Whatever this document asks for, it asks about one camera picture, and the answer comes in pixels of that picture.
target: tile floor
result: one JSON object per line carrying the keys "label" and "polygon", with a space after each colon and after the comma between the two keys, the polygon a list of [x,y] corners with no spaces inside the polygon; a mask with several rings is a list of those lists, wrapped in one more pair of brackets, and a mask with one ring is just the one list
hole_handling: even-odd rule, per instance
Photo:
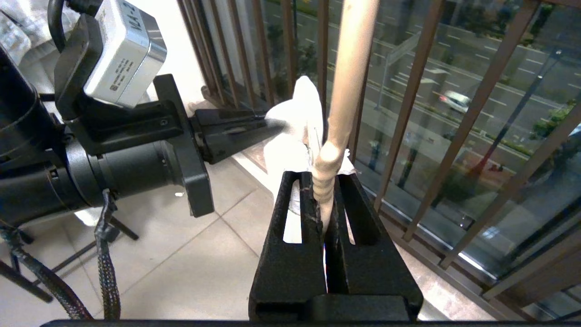
{"label": "tile floor", "polygon": [[[181,188],[174,186],[119,201],[116,217],[140,235],[138,241],[122,236],[111,246],[122,318],[248,318],[248,294],[270,221],[272,195],[231,158],[207,168],[215,213],[190,217],[186,196],[176,197],[174,193]],[[93,238],[92,228],[73,216],[33,226],[29,232],[36,241],[25,249],[47,266],[56,265]],[[417,260],[402,254],[419,284],[431,278],[418,270],[421,264]],[[8,262],[2,244],[0,259]],[[25,268],[23,271],[33,279]],[[94,252],[60,275],[91,314],[102,317]],[[449,306],[446,301],[426,302],[421,318],[446,319],[438,310]],[[490,319],[468,313],[453,312],[452,317]],[[57,301],[45,304],[0,278],[0,326],[40,326],[64,318]]]}

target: white car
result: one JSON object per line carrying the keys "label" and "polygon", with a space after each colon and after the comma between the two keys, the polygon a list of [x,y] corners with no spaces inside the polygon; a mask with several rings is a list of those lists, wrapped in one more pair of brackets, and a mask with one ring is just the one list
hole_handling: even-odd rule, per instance
{"label": "white car", "polygon": [[440,95],[440,101],[450,106],[450,109],[466,113],[468,106],[470,106],[470,98],[466,95],[454,91],[446,91]]}

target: white tile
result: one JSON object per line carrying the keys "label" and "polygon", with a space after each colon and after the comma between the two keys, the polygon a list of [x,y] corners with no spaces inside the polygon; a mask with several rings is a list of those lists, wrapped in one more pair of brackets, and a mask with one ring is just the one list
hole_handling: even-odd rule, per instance
{"label": "white tile", "polygon": [[[180,190],[174,186],[162,187],[117,203],[119,211],[115,217],[139,235],[137,241],[122,236],[110,245],[120,293],[218,219],[214,213],[200,218],[190,216],[187,197],[174,195]],[[67,232],[77,249],[94,239],[92,228],[81,223],[69,224]],[[99,290],[96,258],[86,255],[83,262],[93,286]]]}
{"label": "white tile", "polygon": [[230,209],[223,218],[260,255],[273,206],[272,194],[259,188]]}
{"label": "white tile", "polygon": [[[24,246],[24,249],[49,268],[74,253],[60,225],[33,236],[34,242]],[[0,249],[0,259],[9,264],[7,246],[0,244]],[[29,280],[35,280],[34,275],[24,265],[20,266]],[[79,260],[65,267],[58,275],[73,289],[89,312],[94,314],[101,310],[101,300]],[[0,326],[40,326],[54,319],[67,318],[66,312],[56,299],[49,304],[44,303],[5,278],[0,278],[0,294]]]}
{"label": "white tile", "polygon": [[241,170],[231,158],[215,165],[206,164],[206,168],[210,175],[214,207],[219,215],[258,188],[258,182]]}
{"label": "white tile", "polygon": [[122,295],[124,319],[248,319],[257,256],[218,220]]}

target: metal railing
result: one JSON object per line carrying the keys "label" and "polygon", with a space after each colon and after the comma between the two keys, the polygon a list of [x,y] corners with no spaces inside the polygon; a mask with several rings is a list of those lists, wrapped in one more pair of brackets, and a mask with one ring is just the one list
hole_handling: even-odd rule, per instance
{"label": "metal railing", "polygon": [[[184,21],[188,26],[190,38],[194,44],[196,56],[198,56],[200,68],[207,84],[207,92],[205,92],[206,98],[219,107],[244,107],[236,90],[232,65],[230,58],[228,57],[226,40],[221,31],[221,23],[216,3],[214,1],[209,1],[214,22],[207,22],[205,19],[204,8],[199,0],[178,0],[178,2],[180,3]],[[552,133],[550,133],[546,140],[543,141],[540,147],[526,161],[524,166],[521,167],[520,170],[510,178],[510,180],[504,183],[502,188],[499,190],[498,195],[496,195],[494,200],[486,207],[486,209],[484,209],[482,214],[475,219],[475,222],[467,229],[465,235],[454,247],[450,249],[442,248],[436,245],[436,243],[429,237],[426,237],[417,231],[419,224],[424,218],[432,201],[434,201],[438,193],[441,191],[445,183],[445,178],[453,167],[454,160],[461,151],[462,145],[466,142],[477,117],[483,111],[484,105],[490,98],[496,83],[501,79],[501,75],[509,62],[511,55],[515,52],[515,49],[521,42],[521,38],[534,18],[539,6],[542,3],[553,3],[556,5],[581,8],[581,2],[577,0],[545,0],[543,2],[538,0],[523,0],[523,4],[518,9],[518,12],[511,22],[498,50],[494,56],[490,58],[490,65],[484,74],[483,79],[476,90],[475,96],[473,97],[467,112],[464,114],[454,137],[451,139],[451,144],[439,164],[435,177],[425,192],[417,212],[409,224],[403,225],[401,219],[393,218],[398,215],[397,211],[385,209],[383,198],[388,190],[396,159],[406,133],[406,128],[414,107],[418,88],[422,80],[422,74],[429,59],[429,53],[435,39],[436,30],[440,23],[445,3],[445,0],[432,1],[428,13],[425,16],[421,34],[419,35],[417,50],[411,66],[411,73],[408,78],[406,90],[401,102],[401,108],[397,117],[397,124],[390,143],[385,169],[381,174],[381,185],[377,194],[371,194],[371,196],[375,196],[374,208],[385,218],[386,227],[388,228],[388,231],[390,231],[395,242],[414,254],[424,264],[438,272],[453,286],[460,289],[471,300],[487,309],[495,317],[500,319],[531,319],[530,316],[514,305],[514,301],[510,298],[510,295],[506,294],[506,291],[517,283],[522,282],[527,278],[527,276],[530,276],[538,269],[555,262],[556,258],[558,258],[563,251],[573,251],[579,248],[581,241],[578,237],[576,239],[571,236],[566,240],[561,241],[553,248],[547,249],[547,251],[542,253],[540,256],[532,258],[520,268],[513,270],[507,276],[504,276],[499,280],[493,280],[488,276],[483,275],[481,271],[478,271],[478,269],[466,264],[463,260],[458,260],[458,256],[478,234],[484,231],[487,226],[494,225],[497,222],[497,216],[499,216],[502,207],[505,206],[507,201],[516,195],[521,186],[531,177],[537,168],[539,168],[539,166],[549,158],[555,149],[557,149],[557,147],[568,138],[570,132],[579,124],[579,122],[581,122],[581,104],[577,104],[572,108],[569,115]],[[287,88],[289,96],[292,96],[297,74],[297,50],[295,47],[294,35],[292,33],[292,0],[281,0],[280,4],[281,21],[283,25],[282,31],[285,51],[285,68],[287,71]],[[260,70],[263,76],[264,98],[267,106],[272,107],[283,99],[277,98],[274,91],[267,49],[267,37],[263,28],[264,12],[261,6],[261,0],[252,0],[252,19],[256,26],[260,26],[259,28],[256,28],[255,32],[259,43],[258,57],[260,59]],[[261,101],[261,99],[255,99],[254,90],[252,88],[248,58],[240,28],[236,0],[228,0],[228,7],[229,15],[232,17],[236,47],[238,49],[239,58],[241,59],[243,79],[249,99],[248,104],[251,108],[254,108],[256,106],[256,101]],[[320,93],[322,109],[326,117],[328,115],[327,58],[329,41],[329,0],[318,1],[317,20],[317,87]],[[227,92],[224,89],[224,85],[220,79],[216,53],[213,50],[214,45],[212,45],[212,40],[207,31],[208,24],[215,24],[218,30],[218,43],[224,56],[224,62],[226,63],[230,92]],[[367,67],[369,67],[370,59],[371,56],[367,59]],[[367,81],[367,72],[365,73],[364,80]],[[364,83],[361,90],[359,90],[357,114],[348,146],[348,149],[352,154],[350,159],[353,162],[355,162],[357,156],[365,87],[366,83]]]}

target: black cable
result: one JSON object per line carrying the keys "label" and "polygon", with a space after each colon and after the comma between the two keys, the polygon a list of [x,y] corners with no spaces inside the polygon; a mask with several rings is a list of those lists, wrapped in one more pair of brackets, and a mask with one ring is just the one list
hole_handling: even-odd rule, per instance
{"label": "black cable", "polygon": [[101,217],[95,227],[99,284],[101,284],[101,296],[103,297],[103,317],[105,320],[119,320],[121,317],[121,302],[119,300],[115,269],[109,255],[109,242],[107,241],[108,231],[112,228],[109,222],[113,217],[113,211],[117,210],[117,207],[109,189],[103,190],[103,202]]}
{"label": "black cable", "polygon": [[56,49],[63,52],[66,39],[63,30],[63,6],[64,0],[49,0],[48,2],[48,31],[55,42]]}
{"label": "black cable", "polygon": [[81,302],[67,283],[22,249],[20,235],[17,229],[0,228],[0,236],[10,247],[12,255],[17,257],[26,268],[36,275],[58,302],[60,302],[71,319],[93,319],[83,302]]}

